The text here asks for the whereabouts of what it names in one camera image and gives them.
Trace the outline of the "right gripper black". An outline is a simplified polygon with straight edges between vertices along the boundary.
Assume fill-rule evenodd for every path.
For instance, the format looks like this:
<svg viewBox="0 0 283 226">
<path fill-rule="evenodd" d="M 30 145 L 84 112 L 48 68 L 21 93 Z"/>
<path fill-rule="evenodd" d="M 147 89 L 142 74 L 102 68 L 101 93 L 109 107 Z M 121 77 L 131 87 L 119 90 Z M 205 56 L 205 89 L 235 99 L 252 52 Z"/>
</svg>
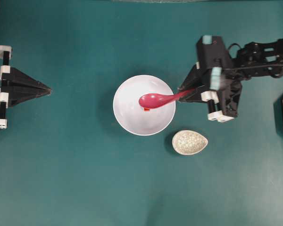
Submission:
<svg viewBox="0 0 283 226">
<path fill-rule="evenodd" d="M 196 44 L 198 64 L 184 79 L 179 99 L 184 103 L 208 103 L 208 119 L 226 122 L 238 116 L 242 84 L 235 77 L 233 60 L 220 36 L 204 35 Z"/>
</svg>

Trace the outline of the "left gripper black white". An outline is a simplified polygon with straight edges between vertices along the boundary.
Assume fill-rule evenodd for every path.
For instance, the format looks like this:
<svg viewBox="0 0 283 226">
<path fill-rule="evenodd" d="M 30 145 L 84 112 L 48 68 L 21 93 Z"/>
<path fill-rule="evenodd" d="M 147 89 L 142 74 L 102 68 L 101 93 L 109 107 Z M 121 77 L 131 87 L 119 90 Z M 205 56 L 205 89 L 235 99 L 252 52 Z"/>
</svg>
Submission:
<svg viewBox="0 0 283 226">
<path fill-rule="evenodd" d="M 0 130 L 6 129 L 8 125 L 6 109 L 51 94 L 51 88 L 47 85 L 14 67 L 10 67 L 9 60 L 11 57 L 12 47 L 0 45 L 0 59 L 3 60 L 3 65 L 0 67 Z M 33 88 L 3 88 L 8 84 L 7 81 Z"/>
</svg>

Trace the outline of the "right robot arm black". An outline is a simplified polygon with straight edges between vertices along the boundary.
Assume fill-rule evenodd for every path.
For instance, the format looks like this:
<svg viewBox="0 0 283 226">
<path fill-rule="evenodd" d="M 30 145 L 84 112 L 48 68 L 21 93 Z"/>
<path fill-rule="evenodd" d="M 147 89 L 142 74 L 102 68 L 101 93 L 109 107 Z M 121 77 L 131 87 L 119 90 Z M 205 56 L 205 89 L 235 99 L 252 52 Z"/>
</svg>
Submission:
<svg viewBox="0 0 283 226">
<path fill-rule="evenodd" d="M 211 121 L 226 122 L 238 116 L 242 81 L 283 76 L 283 39 L 248 43 L 231 57 L 222 37 L 204 35 L 196 49 L 198 61 L 178 89 L 187 91 L 179 100 L 207 104 Z"/>
</svg>

